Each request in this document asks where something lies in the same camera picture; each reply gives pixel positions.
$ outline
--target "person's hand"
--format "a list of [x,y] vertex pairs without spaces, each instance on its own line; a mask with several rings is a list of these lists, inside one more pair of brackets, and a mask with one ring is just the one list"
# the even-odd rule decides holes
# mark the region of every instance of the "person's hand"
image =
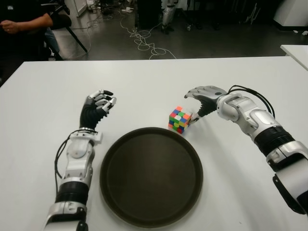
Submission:
[[0,26],[3,30],[11,35],[17,34],[19,29],[19,24],[10,20],[4,20],[1,22]]

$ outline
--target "robotic arm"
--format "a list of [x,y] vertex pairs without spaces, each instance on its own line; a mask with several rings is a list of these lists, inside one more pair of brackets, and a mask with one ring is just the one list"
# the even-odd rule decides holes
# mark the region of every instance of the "robotic arm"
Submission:
[[206,86],[190,90],[187,97],[201,102],[191,123],[217,110],[220,117],[238,124],[276,172],[273,182],[288,206],[299,214],[308,214],[308,149],[301,142],[295,141],[269,112],[241,94]]
[[96,132],[95,127],[115,105],[116,98],[112,95],[109,91],[98,90],[86,98],[80,115],[80,129],[65,141],[71,141],[66,151],[67,166],[55,203],[49,209],[44,231],[88,230],[86,204],[93,173],[93,147],[102,140],[102,134]]

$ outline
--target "person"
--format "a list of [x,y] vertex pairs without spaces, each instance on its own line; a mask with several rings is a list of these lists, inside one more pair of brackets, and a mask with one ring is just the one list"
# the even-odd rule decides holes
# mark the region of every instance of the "person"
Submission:
[[23,62],[41,60],[40,29],[52,25],[36,0],[0,1],[0,86]]
[[60,52],[59,44],[57,42],[57,39],[53,33],[53,31],[48,27],[45,32],[45,37],[48,40],[48,42],[53,46],[56,52]]

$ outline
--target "gray floor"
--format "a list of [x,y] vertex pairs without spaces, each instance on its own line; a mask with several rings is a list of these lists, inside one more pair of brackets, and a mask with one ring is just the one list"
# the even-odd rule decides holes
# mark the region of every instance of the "gray floor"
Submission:
[[[138,60],[149,59],[151,51],[139,51],[126,29],[132,31],[134,13],[120,15],[115,10],[112,19],[102,18],[100,13],[85,12],[79,18],[71,11],[73,31],[87,49],[86,55],[71,35],[65,30],[55,31],[60,45],[61,55],[71,60]],[[147,43],[155,43],[155,47],[170,50],[178,59],[184,58],[221,58],[251,56],[283,56],[282,44],[308,44],[308,36],[293,31],[280,31],[270,25],[222,25],[215,31],[206,23],[202,30],[193,28],[186,30],[186,22],[176,15],[173,23],[175,29],[170,35],[164,35],[159,28],[151,32]],[[151,59],[172,59],[165,55],[153,56]]]

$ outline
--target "robot leg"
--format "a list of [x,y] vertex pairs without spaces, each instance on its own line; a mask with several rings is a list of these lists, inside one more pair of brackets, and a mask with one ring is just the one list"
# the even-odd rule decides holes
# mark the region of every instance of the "robot leg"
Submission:
[[175,4],[178,3],[177,0],[168,0],[167,7],[164,9],[163,15],[163,26],[162,31],[168,34],[166,28],[172,22],[175,13]]

